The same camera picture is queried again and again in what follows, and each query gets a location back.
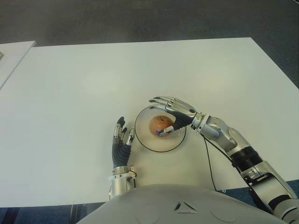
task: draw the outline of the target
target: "apple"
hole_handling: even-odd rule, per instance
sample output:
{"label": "apple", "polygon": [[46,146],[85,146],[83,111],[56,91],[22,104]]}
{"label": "apple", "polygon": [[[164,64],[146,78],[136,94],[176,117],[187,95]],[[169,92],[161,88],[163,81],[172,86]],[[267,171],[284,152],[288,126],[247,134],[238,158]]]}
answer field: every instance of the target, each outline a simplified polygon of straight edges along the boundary
{"label": "apple", "polygon": [[157,131],[162,131],[163,129],[171,126],[172,124],[173,124],[173,121],[169,117],[161,116],[161,115],[155,116],[149,122],[149,130],[154,136],[159,137],[157,135]]}

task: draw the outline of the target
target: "silver metal arm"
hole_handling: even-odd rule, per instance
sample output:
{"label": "silver metal arm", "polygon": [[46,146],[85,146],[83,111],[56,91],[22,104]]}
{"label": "silver metal arm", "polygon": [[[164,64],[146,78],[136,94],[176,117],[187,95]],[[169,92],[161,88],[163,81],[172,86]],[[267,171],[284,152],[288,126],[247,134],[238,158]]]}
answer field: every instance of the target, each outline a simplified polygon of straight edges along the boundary
{"label": "silver metal arm", "polygon": [[[287,223],[299,223],[299,200],[296,194],[237,130],[227,126],[219,118],[196,112],[193,107],[177,98],[156,97],[150,102],[158,103],[153,108],[174,115],[182,126],[191,124],[191,128],[197,133],[217,143],[248,184],[258,207]],[[170,126],[161,135],[173,130],[177,130],[177,127]]]}

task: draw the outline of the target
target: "robotic hand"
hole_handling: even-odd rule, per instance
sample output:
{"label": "robotic hand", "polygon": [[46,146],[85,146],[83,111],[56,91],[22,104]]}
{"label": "robotic hand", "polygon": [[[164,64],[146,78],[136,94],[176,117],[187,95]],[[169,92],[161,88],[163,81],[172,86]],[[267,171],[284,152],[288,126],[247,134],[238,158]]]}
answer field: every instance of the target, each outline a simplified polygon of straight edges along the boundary
{"label": "robotic hand", "polygon": [[121,117],[114,129],[112,144],[113,176],[109,178],[109,181],[112,183],[109,191],[109,199],[136,187],[134,167],[131,167],[130,170],[127,167],[131,146],[135,137],[135,129],[132,128],[130,130],[126,142],[123,143],[123,137],[127,131],[126,127],[122,129],[124,124],[124,117]]}
{"label": "robotic hand", "polygon": [[172,114],[172,126],[160,131],[163,136],[191,124],[191,128],[217,143],[230,157],[232,164],[249,186],[256,205],[287,223],[299,222],[299,200],[282,177],[263,161],[245,138],[219,118],[202,114],[189,104],[173,97],[155,97],[149,100],[157,108]]}

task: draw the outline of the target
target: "white tabletop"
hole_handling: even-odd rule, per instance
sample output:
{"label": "white tabletop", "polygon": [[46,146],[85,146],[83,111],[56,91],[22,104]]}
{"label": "white tabletop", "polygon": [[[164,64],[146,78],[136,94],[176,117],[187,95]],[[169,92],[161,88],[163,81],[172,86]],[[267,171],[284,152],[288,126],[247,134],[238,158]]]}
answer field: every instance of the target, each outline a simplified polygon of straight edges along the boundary
{"label": "white tabletop", "polygon": [[[0,92],[0,207],[108,200],[115,123],[133,127],[155,96],[222,118],[285,180],[299,179],[299,91],[251,38],[32,48]],[[245,187],[209,146],[217,189]],[[132,146],[138,185],[212,189],[203,140]]]}
{"label": "white tabletop", "polygon": [[0,59],[0,89],[34,44],[34,41],[0,44],[0,52],[3,54]]}

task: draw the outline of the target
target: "black cable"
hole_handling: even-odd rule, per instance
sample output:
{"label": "black cable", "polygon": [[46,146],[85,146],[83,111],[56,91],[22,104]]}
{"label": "black cable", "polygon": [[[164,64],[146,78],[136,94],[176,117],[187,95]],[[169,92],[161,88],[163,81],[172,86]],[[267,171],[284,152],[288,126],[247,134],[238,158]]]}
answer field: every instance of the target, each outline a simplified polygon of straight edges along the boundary
{"label": "black cable", "polygon": [[207,153],[207,158],[209,160],[209,166],[210,166],[210,173],[211,173],[212,183],[213,183],[215,191],[217,191],[216,187],[215,187],[214,179],[213,179],[212,167],[211,167],[211,162],[210,162],[210,155],[209,155],[209,150],[207,149],[207,144],[206,144],[206,153]]}
{"label": "black cable", "polygon": [[201,134],[201,136],[207,140],[212,146],[214,146],[216,149],[218,149],[219,152],[221,152],[231,163],[233,163],[233,161],[229,158],[228,155],[225,154],[225,152],[223,152],[221,149],[219,149],[215,144],[213,144],[209,139],[207,139],[203,134]]}

